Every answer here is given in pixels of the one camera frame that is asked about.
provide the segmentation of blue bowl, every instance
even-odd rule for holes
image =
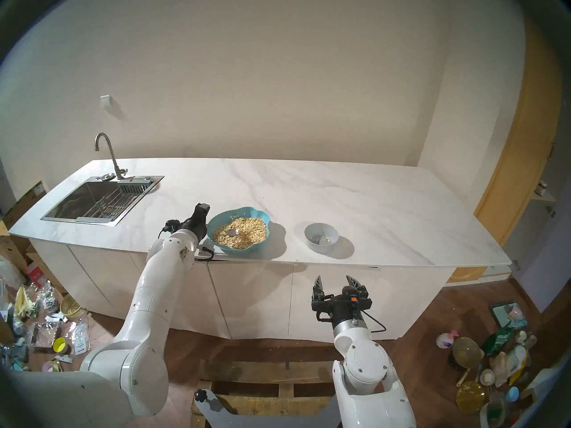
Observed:
[[[232,222],[237,217],[259,217],[261,220],[263,220],[264,224],[265,224],[265,239],[262,242],[258,242],[257,244],[250,245],[248,248],[243,248],[242,250],[238,250],[238,249],[229,247],[227,245],[222,245],[222,244],[217,243],[214,240],[214,232],[217,231],[216,229],[221,228],[223,225],[226,225],[229,222]],[[260,211],[260,210],[256,210],[254,207],[242,207],[242,208],[238,208],[236,210],[228,210],[228,211],[220,213],[219,215],[214,216],[208,222],[207,236],[208,236],[208,238],[210,238],[210,240],[217,247],[224,250],[225,253],[239,253],[239,254],[243,255],[247,252],[252,251],[258,245],[261,245],[268,240],[268,238],[269,238],[268,223],[269,223],[268,213]]]

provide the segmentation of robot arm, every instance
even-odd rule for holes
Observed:
[[[164,344],[180,286],[206,235],[209,209],[198,204],[183,223],[169,221],[173,233],[151,247],[123,327],[109,344],[89,353],[78,372],[11,373],[14,388],[33,399],[42,426],[119,427],[162,409],[168,397]],[[62,397],[64,418],[53,411]]]
[[[371,340],[361,311],[371,307],[367,288],[347,276],[338,296],[326,296],[321,277],[313,286],[311,308],[317,320],[331,322],[334,345],[344,361],[333,363],[333,384],[341,421],[346,428],[416,427],[414,413],[387,352]],[[321,313],[329,318],[321,319]],[[379,382],[384,392],[376,393]]]
[[[152,416],[168,396],[163,353],[180,286],[192,268],[194,252],[206,235],[210,206],[198,204],[192,217],[157,240],[131,301],[123,327],[106,346],[92,351],[80,371],[94,372],[120,387],[135,416]]]

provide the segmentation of basket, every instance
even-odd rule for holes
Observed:
[[[70,294],[63,298],[61,305],[59,306],[59,310],[62,312],[64,316],[67,316],[69,319],[74,319],[79,317],[84,311],[85,308],[80,307],[75,299],[72,298]]]

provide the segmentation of pink object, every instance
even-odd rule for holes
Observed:
[[[442,333],[436,338],[436,346],[442,349],[450,348],[454,344],[455,337],[458,337],[456,330],[452,330],[450,333]]]
[[[520,308],[517,305],[514,305],[508,312],[508,318],[512,321],[521,321],[524,318],[524,315]]]

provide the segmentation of sink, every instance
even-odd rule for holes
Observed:
[[[89,178],[58,202],[42,220],[114,226],[127,215],[164,176],[129,179]]]

